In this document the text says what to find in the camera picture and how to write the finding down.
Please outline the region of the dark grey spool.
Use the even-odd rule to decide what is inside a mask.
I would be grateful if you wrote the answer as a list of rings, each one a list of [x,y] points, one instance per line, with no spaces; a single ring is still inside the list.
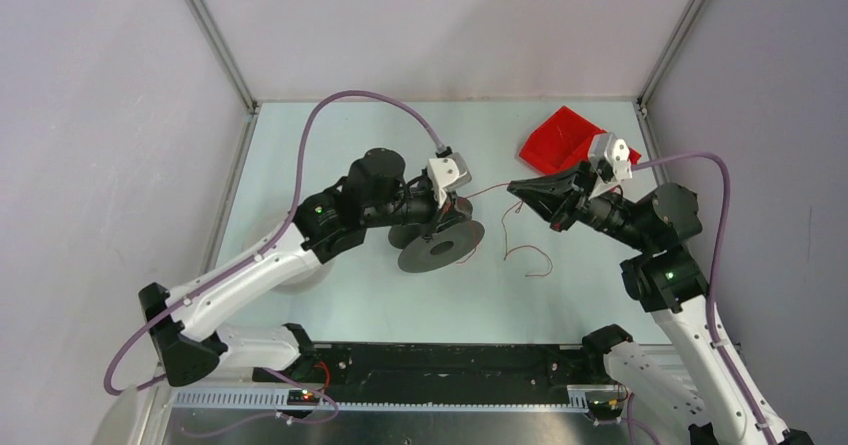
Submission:
[[[419,225],[389,229],[389,244],[400,250],[399,268],[406,273],[431,272],[471,254],[485,236],[485,227],[476,220],[452,224],[428,238]]]

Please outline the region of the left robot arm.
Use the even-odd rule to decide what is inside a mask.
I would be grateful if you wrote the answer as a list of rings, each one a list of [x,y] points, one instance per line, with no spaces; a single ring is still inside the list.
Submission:
[[[191,385],[220,368],[266,368],[297,382],[311,377],[316,355],[302,326],[238,328],[227,321],[275,287],[299,282],[362,245],[371,228],[436,231],[455,208],[457,189],[470,180],[452,150],[430,159],[413,180],[404,174],[398,153],[372,149],[228,265],[172,289],[144,287],[139,301],[168,384]]]

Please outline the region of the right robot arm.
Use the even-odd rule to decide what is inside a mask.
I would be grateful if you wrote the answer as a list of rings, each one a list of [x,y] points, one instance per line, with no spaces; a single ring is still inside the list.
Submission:
[[[769,405],[709,309],[708,280],[685,246],[702,230],[695,193],[665,183],[633,202],[612,189],[596,194],[597,180],[581,163],[507,190],[556,232],[582,223],[637,251],[620,264],[624,288],[668,337],[692,384],[656,365],[618,325],[583,337],[585,376],[624,385],[691,444],[811,443]]]

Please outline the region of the white translucent spool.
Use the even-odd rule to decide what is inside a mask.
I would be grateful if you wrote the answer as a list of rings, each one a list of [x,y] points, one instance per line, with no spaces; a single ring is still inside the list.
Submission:
[[[335,263],[321,264],[319,267],[293,276],[276,285],[272,291],[282,295],[298,295],[305,293],[321,284],[331,273]]]

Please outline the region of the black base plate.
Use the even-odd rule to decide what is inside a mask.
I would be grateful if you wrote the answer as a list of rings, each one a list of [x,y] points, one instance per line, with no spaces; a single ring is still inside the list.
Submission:
[[[284,375],[349,405],[572,405],[622,399],[578,346],[324,342]]]

